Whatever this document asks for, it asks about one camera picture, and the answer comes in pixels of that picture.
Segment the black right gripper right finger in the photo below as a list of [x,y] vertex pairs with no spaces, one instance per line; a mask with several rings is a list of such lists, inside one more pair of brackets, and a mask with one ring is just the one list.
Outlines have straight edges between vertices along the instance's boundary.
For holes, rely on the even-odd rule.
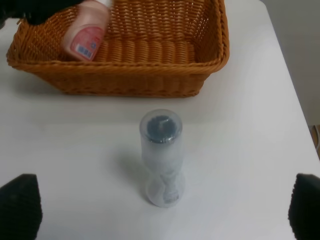
[[299,173],[293,186],[288,220],[297,240],[320,238],[320,178]]

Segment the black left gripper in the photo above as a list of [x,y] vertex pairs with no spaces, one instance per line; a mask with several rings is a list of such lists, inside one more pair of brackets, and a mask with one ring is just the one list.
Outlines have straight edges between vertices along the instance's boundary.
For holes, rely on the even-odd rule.
[[43,24],[54,14],[81,4],[83,0],[1,0],[0,23],[25,18],[30,25]]

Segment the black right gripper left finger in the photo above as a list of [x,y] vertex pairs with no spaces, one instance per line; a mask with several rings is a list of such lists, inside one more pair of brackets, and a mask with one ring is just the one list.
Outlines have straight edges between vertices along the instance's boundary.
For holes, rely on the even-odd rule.
[[38,179],[23,173],[0,188],[0,238],[35,240],[43,219]]

